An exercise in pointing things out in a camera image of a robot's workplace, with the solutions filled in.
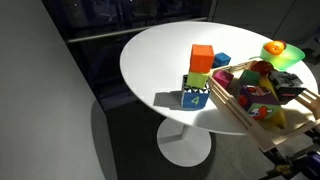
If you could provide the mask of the purple multicolour cube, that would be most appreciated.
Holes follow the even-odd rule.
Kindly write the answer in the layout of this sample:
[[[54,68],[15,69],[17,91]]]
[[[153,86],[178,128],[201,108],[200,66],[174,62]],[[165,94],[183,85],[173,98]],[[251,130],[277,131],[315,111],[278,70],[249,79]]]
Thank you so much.
[[[244,85],[237,98],[238,104],[255,120],[271,118],[280,109],[272,92],[261,86]]]

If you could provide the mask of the black white patterned cube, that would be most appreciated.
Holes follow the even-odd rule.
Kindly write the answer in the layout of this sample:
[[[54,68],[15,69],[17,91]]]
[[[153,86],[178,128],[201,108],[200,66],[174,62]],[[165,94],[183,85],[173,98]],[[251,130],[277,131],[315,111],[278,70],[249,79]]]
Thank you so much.
[[[305,90],[303,82],[296,74],[284,71],[271,71],[268,79],[281,104],[287,104]]]

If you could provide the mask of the purple handled clamp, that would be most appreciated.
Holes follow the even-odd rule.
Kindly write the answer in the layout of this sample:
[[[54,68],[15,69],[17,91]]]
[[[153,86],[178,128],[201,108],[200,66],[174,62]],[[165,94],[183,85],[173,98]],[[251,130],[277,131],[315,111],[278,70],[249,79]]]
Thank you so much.
[[[291,158],[293,170],[302,173],[309,180],[320,180],[320,155],[310,152]]]

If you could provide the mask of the white table pedestal base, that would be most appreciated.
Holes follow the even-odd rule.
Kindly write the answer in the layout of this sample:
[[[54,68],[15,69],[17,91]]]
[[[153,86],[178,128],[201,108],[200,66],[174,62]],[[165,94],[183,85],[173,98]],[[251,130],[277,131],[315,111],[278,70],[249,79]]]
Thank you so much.
[[[201,164],[211,151],[210,134],[199,128],[166,118],[157,131],[157,143],[163,156],[181,167]]]

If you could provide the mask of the dark red plum toy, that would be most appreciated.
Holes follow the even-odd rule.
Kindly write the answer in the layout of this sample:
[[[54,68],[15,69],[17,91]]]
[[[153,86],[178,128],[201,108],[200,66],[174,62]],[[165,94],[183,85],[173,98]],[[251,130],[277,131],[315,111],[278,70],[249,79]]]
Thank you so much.
[[[286,49],[286,47],[287,47],[287,43],[286,43],[285,41],[282,41],[282,40],[279,40],[279,41],[283,44],[284,49]]]

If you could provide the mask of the magenta block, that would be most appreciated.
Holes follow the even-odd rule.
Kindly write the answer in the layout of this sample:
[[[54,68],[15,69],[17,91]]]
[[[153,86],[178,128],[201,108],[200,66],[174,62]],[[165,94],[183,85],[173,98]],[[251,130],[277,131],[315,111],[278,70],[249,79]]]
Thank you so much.
[[[224,88],[227,89],[230,85],[234,75],[225,71],[219,70],[214,75],[213,78]]]

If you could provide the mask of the yellow banana toy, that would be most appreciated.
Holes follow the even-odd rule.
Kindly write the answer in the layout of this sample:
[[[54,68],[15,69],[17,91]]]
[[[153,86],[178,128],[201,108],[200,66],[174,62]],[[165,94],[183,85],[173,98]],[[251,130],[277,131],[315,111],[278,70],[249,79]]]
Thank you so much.
[[[276,96],[272,83],[266,76],[262,76],[259,80],[259,85],[268,88],[271,93]],[[268,123],[273,127],[284,129],[286,127],[286,116],[282,109],[279,109],[269,120]]]

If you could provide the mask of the green block in tray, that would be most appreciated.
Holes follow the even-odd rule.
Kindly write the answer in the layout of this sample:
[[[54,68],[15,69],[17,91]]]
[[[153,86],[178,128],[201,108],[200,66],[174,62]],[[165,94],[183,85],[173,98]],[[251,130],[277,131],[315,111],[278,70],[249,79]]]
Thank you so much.
[[[245,69],[239,78],[239,83],[241,85],[257,85],[259,79],[260,74],[258,72]]]

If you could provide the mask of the orange block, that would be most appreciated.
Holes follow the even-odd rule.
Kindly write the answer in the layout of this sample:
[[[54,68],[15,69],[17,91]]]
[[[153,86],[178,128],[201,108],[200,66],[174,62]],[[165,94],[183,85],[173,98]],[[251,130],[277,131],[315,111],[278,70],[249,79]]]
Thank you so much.
[[[192,45],[189,68],[191,72],[208,73],[213,62],[214,51],[211,45]]]

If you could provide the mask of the lime green block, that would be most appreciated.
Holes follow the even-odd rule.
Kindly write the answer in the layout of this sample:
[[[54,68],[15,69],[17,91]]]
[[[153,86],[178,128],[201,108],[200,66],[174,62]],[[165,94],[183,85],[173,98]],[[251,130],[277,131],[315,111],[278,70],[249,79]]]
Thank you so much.
[[[208,79],[207,73],[189,72],[186,84],[195,88],[204,88]]]

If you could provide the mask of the wooden tray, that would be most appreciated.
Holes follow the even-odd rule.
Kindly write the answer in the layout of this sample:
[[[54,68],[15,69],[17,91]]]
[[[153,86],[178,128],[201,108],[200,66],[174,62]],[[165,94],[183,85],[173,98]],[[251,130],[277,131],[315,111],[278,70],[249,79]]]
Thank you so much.
[[[243,62],[237,65],[227,65],[210,70],[209,86],[212,101],[217,108],[227,114],[228,120],[237,123],[242,130],[255,141],[257,146],[266,152],[283,142],[298,135],[318,128],[320,125],[320,96],[309,89],[304,90],[288,104],[283,105],[283,112],[286,115],[286,126],[280,130],[268,125],[266,122],[258,122],[251,118],[249,114],[238,104],[237,99],[231,94],[235,89],[241,73],[248,69],[252,63],[259,59]],[[220,70],[234,74],[228,89],[224,89],[213,75]]]

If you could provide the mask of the green plastic bowl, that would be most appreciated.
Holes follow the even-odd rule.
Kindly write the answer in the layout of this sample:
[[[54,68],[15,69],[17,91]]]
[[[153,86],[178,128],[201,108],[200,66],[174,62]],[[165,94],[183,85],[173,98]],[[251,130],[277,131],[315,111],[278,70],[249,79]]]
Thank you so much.
[[[279,55],[273,55],[266,51],[264,49],[265,44],[262,46],[260,58],[270,62],[277,70],[285,71],[305,58],[305,53],[291,44],[287,44],[286,49]]]

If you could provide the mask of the orange fruit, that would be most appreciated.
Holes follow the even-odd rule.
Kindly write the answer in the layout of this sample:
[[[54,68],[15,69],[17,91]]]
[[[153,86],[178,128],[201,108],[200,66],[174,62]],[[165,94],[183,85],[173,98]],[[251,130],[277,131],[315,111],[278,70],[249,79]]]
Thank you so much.
[[[270,54],[279,55],[284,51],[285,46],[281,41],[272,41],[266,43],[264,49]]]

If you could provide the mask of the red tomato toy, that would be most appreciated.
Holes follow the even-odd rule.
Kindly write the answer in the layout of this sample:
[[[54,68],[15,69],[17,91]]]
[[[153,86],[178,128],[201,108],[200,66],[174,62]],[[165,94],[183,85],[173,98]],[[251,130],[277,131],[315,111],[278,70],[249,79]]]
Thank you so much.
[[[273,65],[267,61],[256,61],[250,66],[250,70],[266,75],[274,69]]]

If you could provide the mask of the small blue block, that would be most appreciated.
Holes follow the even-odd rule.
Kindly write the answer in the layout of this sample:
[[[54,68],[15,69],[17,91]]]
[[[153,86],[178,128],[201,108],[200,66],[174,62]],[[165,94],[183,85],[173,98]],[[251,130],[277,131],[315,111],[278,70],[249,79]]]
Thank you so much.
[[[226,66],[229,64],[231,60],[231,57],[227,54],[221,52],[215,55],[213,68],[220,67],[220,66]]]

